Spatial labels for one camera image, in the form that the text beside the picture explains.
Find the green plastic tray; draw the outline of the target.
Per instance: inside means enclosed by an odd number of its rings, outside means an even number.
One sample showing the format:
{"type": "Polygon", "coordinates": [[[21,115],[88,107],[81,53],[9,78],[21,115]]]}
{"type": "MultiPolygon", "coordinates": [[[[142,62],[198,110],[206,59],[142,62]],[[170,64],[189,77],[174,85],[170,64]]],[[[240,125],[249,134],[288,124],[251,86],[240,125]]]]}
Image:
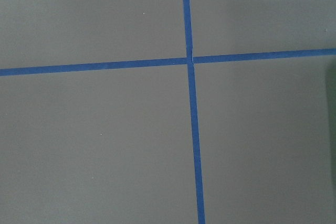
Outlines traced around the green plastic tray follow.
{"type": "Polygon", "coordinates": [[[330,139],[335,141],[335,62],[326,71],[326,93],[328,103],[328,120],[330,139]]]}

